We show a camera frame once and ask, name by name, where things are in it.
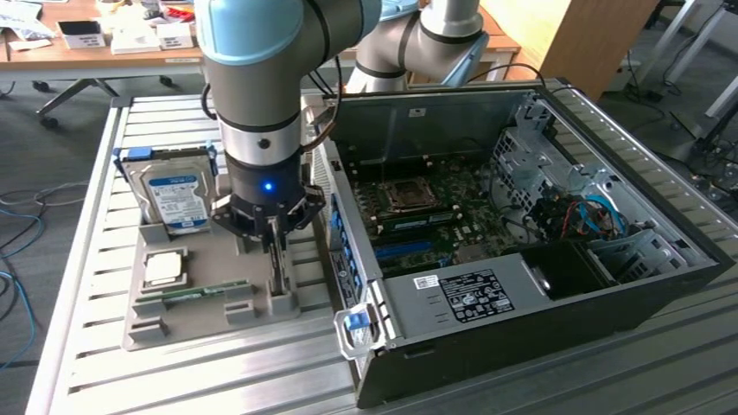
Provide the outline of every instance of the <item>blue cable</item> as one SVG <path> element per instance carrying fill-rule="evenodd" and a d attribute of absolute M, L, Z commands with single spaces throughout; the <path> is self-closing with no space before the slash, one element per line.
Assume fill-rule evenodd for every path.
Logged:
<path fill-rule="evenodd" d="M 22 251 L 25 248 L 28 248 L 30 245 L 33 245 L 33 242 L 36 242 L 41 236 L 41 233 L 44 232 L 44 220 L 38 218 L 37 216 L 33 216 L 32 214 L 14 214 L 13 212 L 8 212 L 6 210 L 0 209 L 0 214 L 5 214 L 8 216 L 12 216 L 14 218 L 25 218 L 25 219 L 33 219 L 38 223 L 38 230 L 36 231 L 36 234 L 33 235 L 33 238 L 25 243 L 24 246 L 21 246 L 18 249 L 12 251 L 10 253 L 6 253 L 5 255 L 0 256 L 0 259 L 10 258 L 12 255 Z"/>
<path fill-rule="evenodd" d="M 25 347 L 21 350 L 18 350 L 18 352 L 13 355 L 10 360 L 6 361 L 5 364 L 0 367 L 0 371 L 2 371 L 2 369 L 10 366 L 12 363 L 17 361 L 17 359 L 22 356 L 22 354 L 28 352 L 30 345 L 36 341 L 36 324 L 33 323 L 33 313 L 30 312 L 30 304 L 28 301 L 28 296 L 25 295 L 25 290 L 22 289 L 22 285 L 18 284 L 18 282 L 14 280 L 14 277 L 6 272 L 0 271 L 0 277 L 6 278 L 8 281 L 10 281 L 10 284 L 14 284 L 16 288 L 18 289 L 18 292 L 21 293 L 22 305 L 25 306 L 25 311 L 28 312 L 28 318 L 29 318 L 29 324 L 30 324 L 30 338 L 28 340 L 28 343 L 25 344 Z"/>

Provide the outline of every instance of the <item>hard disk drive label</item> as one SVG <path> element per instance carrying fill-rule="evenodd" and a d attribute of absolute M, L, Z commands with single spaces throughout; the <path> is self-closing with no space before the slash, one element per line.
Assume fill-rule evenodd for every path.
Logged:
<path fill-rule="evenodd" d="M 148 181 L 159 206 L 161 221 L 180 229 L 199 227 L 208 220 L 201 197 L 195 195 L 199 182 L 195 176 L 177 176 Z"/>

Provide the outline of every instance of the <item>hard drive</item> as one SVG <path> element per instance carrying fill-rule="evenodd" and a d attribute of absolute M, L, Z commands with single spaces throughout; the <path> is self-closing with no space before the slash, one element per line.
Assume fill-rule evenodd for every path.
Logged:
<path fill-rule="evenodd" d="M 215 148 L 136 147 L 116 149 L 115 156 L 144 221 L 164 224 L 171 235 L 209 229 L 209 204 L 216 195 Z"/>

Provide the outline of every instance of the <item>sticker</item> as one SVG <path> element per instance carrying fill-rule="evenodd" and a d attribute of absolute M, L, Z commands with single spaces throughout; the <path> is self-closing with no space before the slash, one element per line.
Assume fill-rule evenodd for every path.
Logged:
<path fill-rule="evenodd" d="M 199 63 L 199 58 L 168 58 L 165 63 Z"/>
<path fill-rule="evenodd" d="M 459 322 L 515 310 L 492 270 L 441 279 L 440 288 Z"/>
<path fill-rule="evenodd" d="M 201 197 L 195 195 L 197 177 L 177 176 L 148 181 L 159 207 L 161 221 L 173 228 L 199 227 L 208 221 L 208 211 Z"/>
<path fill-rule="evenodd" d="M 425 108 L 411 108 L 409 118 L 425 117 Z"/>
<path fill-rule="evenodd" d="M 415 283 L 415 288 L 417 290 L 437 287 L 437 275 L 427 275 L 425 277 L 413 278 L 412 282 Z"/>

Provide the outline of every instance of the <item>white box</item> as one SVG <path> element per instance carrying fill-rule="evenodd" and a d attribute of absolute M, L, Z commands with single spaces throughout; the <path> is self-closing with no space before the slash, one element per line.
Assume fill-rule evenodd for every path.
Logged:
<path fill-rule="evenodd" d="M 112 54 L 140 54 L 161 50 L 153 29 L 145 23 L 115 28 L 111 41 Z"/>
<path fill-rule="evenodd" d="M 188 23 L 157 25 L 157 38 L 163 49 L 193 48 Z"/>
<path fill-rule="evenodd" d="M 56 25 L 69 49 L 103 48 L 105 46 L 105 38 L 97 22 L 56 22 Z"/>

